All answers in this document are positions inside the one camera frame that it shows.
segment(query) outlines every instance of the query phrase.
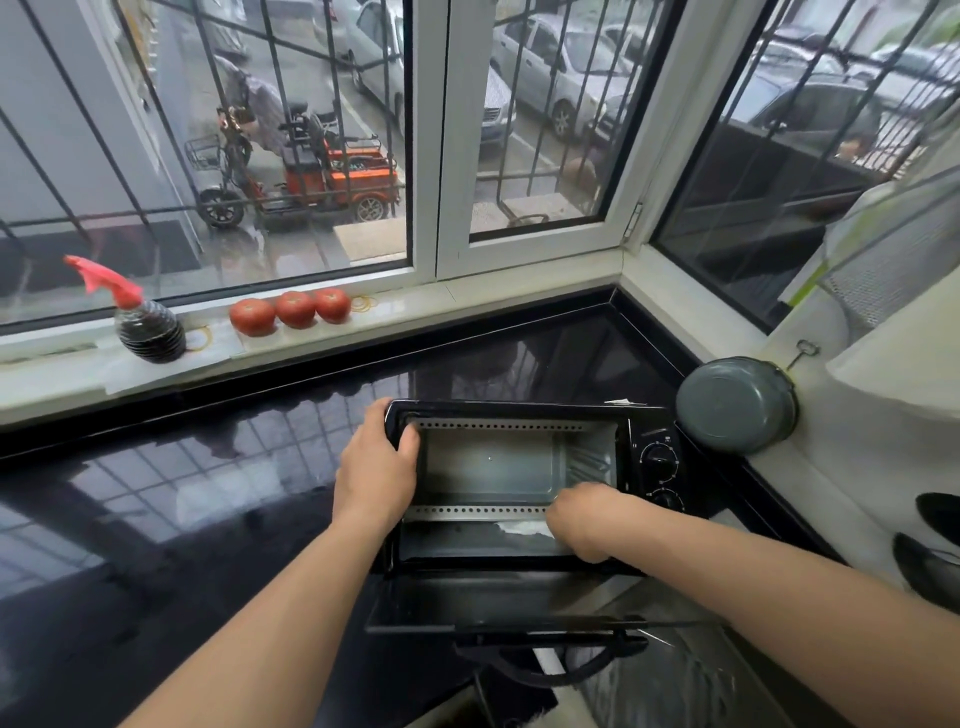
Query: black toaster oven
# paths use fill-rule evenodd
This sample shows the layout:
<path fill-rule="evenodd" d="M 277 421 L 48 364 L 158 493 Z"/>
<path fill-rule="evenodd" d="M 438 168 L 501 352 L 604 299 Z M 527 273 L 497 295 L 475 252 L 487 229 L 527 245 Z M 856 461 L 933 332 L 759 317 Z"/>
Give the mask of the black toaster oven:
<path fill-rule="evenodd" d="M 615 598 L 642 574 L 581 561 L 550 535 L 544 513 L 583 481 L 683 510 L 669 410 L 394 400 L 386 431 L 395 447 L 407 425 L 420 431 L 417 490 L 380 552 L 369 631 L 449 633 L 484 662 L 504 645 L 609 645 L 601 662 L 642 648 L 629 631 L 651 619 L 636 599 Z"/>

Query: tomato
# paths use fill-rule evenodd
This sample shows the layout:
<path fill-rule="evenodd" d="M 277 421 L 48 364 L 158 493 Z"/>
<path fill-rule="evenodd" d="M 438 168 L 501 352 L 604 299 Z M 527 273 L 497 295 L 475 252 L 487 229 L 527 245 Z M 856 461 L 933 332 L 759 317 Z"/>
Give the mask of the tomato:
<path fill-rule="evenodd" d="M 287 291 L 276 300 L 276 315 L 290 328 L 308 328 L 313 326 L 317 308 L 309 293 Z"/>
<path fill-rule="evenodd" d="M 269 301 L 244 299 L 230 307 L 230 323 L 248 336 L 266 336 L 276 330 L 276 312 Z"/>
<path fill-rule="evenodd" d="M 339 288 L 317 291 L 317 313 L 330 324 L 342 324 L 350 315 L 350 296 Z"/>

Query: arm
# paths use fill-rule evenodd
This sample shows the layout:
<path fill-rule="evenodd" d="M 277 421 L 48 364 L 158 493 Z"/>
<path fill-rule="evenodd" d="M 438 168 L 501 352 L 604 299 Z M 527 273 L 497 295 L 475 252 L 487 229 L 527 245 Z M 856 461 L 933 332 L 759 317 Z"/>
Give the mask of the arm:
<path fill-rule="evenodd" d="M 960 725 L 960 618 L 860 571 L 606 485 L 547 511 L 578 556 L 613 556 L 730 622 L 861 728 Z"/>
<path fill-rule="evenodd" d="M 330 527 L 170 675 L 122 728 L 310 725 L 350 611 L 380 544 L 410 504 L 420 437 L 394 450 L 388 400 L 341 455 Z"/>

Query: countertop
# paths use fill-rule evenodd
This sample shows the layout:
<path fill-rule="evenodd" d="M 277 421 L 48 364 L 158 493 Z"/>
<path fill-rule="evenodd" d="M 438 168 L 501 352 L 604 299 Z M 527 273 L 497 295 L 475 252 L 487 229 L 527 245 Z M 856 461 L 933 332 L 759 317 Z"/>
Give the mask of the countertop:
<path fill-rule="evenodd" d="M 0 722 L 122 719 L 326 528 L 339 452 L 373 400 L 672 406 L 695 364 L 596 292 L 21 432 L 62 442 L 0 475 Z M 694 453 L 688 468 L 698 515 L 730 509 L 824 550 L 741 461 Z M 470 679 L 444 637 L 365 633 L 376 578 L 317 725 L 401 726 Z"/>

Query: oven knob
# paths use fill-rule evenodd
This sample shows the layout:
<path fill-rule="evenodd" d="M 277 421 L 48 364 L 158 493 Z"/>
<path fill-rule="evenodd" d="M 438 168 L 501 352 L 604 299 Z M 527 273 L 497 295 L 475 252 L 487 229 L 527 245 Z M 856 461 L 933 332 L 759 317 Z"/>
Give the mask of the oven knob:
<path fill-rule="evenodd" d="M 680 499 L 680 496 L 677 495 L 676 491 L 671 491 L 669 488 L 658 488 L 647 497 L 661 508 L 669 508 L 671 511 L 679 511 L 680 513 L 685 510 L 684 502 Z"/>
<path fill-rule="evenodd" d="M 677 453 L 666 443 L 650 443 L 640 453 L 640 465 L 648 482 L 663 485 L 677 476 L 680 460 Z"/>

